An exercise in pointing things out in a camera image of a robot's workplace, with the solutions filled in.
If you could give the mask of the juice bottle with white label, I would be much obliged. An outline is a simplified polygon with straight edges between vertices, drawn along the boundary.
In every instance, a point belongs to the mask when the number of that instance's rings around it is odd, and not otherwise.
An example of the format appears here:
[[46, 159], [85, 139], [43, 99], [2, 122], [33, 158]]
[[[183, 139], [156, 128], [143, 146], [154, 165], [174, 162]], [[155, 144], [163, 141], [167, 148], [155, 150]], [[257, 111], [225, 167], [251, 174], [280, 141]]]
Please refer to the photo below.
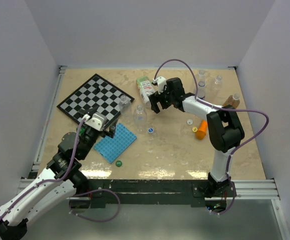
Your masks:
[[136, 86], [145, 107], [151, 108], [149, 96], [155, 93], [155, 89], [150, 79], [147, 76], [139, 77], [136, 79]]

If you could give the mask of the green bottle cap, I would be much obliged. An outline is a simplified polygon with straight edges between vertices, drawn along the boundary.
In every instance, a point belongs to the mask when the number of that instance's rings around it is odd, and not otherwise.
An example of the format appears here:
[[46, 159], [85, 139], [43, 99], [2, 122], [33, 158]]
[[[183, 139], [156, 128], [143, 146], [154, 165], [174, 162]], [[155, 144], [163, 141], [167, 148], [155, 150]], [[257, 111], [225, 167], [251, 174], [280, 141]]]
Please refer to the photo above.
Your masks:
[[120, 160], [118, 160], [118, 161], [116, 162], [116, 166], [117, 166], [117, 167], [121, 167], [121, 166], [122, 166], [122, 162], [121, 162]]

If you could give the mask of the green plastic bottle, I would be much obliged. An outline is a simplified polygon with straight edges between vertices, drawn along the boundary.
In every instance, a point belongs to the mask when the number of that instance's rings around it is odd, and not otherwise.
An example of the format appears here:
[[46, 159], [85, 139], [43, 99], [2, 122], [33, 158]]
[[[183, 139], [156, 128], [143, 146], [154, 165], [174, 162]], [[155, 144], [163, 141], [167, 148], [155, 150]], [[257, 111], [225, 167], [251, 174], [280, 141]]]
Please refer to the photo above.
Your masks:
[[76, 131], [79, 132], [79, 135], [81, 136], [84, 133], [85, 128], [82, 126], [80, 128], [77, 128]]

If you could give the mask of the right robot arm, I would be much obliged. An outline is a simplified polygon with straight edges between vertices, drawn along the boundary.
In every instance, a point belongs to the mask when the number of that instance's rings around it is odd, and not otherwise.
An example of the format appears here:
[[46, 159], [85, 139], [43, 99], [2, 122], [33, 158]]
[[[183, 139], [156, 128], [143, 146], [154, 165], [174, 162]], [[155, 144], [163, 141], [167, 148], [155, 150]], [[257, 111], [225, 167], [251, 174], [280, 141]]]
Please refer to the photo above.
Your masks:
[[206, 197], [220, 196], [230, 186], [230, 166], [233, 151], [244, 138], [244, 130], [232, 106], [212, 106], [204, 100], [197, 100], [193, 93], [186, 93], [177, 77], [158, 77], [152, 81], [158, 91], [149, 96], [151, 109], [159, 113], [170, 106], [193, 114], [207, 121], [209, 139], [215, 149], [213, 166], [208, 173]]

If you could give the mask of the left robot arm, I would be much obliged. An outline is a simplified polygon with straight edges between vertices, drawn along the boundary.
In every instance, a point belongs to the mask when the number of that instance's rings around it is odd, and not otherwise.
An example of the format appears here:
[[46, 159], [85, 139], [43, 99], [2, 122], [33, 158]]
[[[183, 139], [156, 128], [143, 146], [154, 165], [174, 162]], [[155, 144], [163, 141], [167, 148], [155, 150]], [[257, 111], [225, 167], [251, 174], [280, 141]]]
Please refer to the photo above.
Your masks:
[[34, 218], [67, 197], [87, 193], [89, 181], [80, 171], [79, 161], [86, 158], [98, 137], [114, 137], [117, 121], [106, 127], [107, 118], [97, 107], [79, 114], [77, 130], [63, 135], [57, 153], [36, 179], [0, 206], [1, 239], [20, 240]]

